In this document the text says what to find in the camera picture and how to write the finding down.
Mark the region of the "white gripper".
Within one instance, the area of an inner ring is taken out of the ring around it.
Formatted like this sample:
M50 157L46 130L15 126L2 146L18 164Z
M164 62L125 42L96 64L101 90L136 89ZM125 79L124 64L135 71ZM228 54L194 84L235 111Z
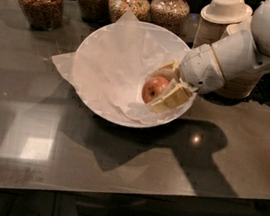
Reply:
M208 94L222 88L225 84L214 48L211 45L193 48L185 54L180 64L176 60L172 61L150 72L148 76L161 76L171 80L164 92L147 104L152 112L158 114L178 108L190 101L193 95L192 86L197 88L200 94ZM178 82L180 77L187 83Z

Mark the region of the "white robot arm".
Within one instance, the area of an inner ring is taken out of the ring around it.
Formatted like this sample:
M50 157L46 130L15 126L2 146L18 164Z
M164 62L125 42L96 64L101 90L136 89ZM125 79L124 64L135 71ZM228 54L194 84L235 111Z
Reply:
M156 113L187 103L191 96L218 90L245 72L270 73L270 0L254 12L242 29L212 44L201 45L151 72L142 87L142 100Z

